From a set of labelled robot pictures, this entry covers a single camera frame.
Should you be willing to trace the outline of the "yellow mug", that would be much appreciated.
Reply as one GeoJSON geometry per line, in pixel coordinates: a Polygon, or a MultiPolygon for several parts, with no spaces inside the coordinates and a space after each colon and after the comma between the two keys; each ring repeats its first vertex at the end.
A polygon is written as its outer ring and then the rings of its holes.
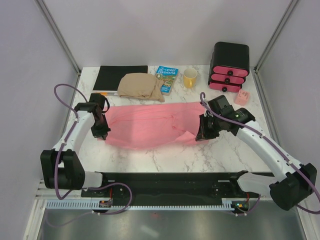
{"type": "Polygon", "coordinates": [[[188,68],[183,72],[183,83],[188,89],[192,88],[196,84],[198,72],[194,68],[188,68]]]}

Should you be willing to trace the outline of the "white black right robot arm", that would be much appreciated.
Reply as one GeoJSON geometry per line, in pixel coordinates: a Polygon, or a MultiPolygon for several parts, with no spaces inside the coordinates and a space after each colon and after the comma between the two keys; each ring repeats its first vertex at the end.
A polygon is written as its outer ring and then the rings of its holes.
{"type": "Polygon", "coordinates": [[[235,110],[224,95],[210,101],[200,93],[200,104],[204,114],[199,116],[197,142],[219,137],[221,131],[232,133],[246,143],[268,166],[273,176],[257,175],[248,171],[237,174],[229,184],[229,191],[235,197],[245,192],[271,197],[283,210],[296,206],[301,210],[318,215],[319,211],[307,209],[300,202],[320,192],[316,188],[317,169],[311,164],[302,164],[288,154],[274,140],[268,138],[256,118],[245,108],[235,110]]]}

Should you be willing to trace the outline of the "black pink drawer unit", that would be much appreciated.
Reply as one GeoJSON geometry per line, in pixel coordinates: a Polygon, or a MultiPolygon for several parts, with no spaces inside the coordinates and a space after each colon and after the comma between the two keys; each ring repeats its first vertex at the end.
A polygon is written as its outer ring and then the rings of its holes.
{"type": "Polygon", "coordinates": [[[250,73],[250,48],[246,44],[219,41],[210,61],[208,87],[237,93],[250,73]]]}

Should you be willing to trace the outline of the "pink t shirt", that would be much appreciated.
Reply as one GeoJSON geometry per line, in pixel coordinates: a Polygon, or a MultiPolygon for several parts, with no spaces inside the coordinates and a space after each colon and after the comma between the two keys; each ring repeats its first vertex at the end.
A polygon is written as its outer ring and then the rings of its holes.
{"type": "Polygon", "coordinates": [[[199,102],[112,106],[106,115],[110,127],[107,145],[144,150],[165,145],[196,145],[199,102]]]}

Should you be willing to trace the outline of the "beige t shirt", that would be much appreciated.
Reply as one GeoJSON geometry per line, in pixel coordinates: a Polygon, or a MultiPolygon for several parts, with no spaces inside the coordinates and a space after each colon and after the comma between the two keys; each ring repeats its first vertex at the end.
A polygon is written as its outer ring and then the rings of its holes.
{"type": "Polygon", "coordinates": [[[163,80],[150,73],[128,73],[120,80],[117,94],[125,98],[153,100],[163,103],[165,101],[161,93],[163,83],[163,80]]]}

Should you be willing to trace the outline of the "pink cube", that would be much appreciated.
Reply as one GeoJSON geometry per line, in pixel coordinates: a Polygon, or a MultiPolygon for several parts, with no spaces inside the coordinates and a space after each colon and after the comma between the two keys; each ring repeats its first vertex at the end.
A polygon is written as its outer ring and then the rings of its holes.
{"type": "Polygon", "coordinates": [[[234,99],[234,103],[240,106],[245,106],[249,99],[250,99],[251,93],[249,91],[245,90],[239,90],[236,98],[234,99]]]}

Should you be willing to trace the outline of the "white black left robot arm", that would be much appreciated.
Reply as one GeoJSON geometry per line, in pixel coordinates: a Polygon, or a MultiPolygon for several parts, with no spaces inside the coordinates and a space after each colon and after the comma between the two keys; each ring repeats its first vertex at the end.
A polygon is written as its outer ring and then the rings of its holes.
{"type": "Polygon", "coordinates": [[[99,197],[106,196],[110,185],[100,172],[85,171],[78,157],[88,132],[96,139],[105,140],[111,129],[104,110],[110,108],[107,98],[92,93],[89,102],[78,103],[75,121],[67,127],[58,143],[40,155],[44,184],[48,189],[81,190],[92,188],[99,197]]]}

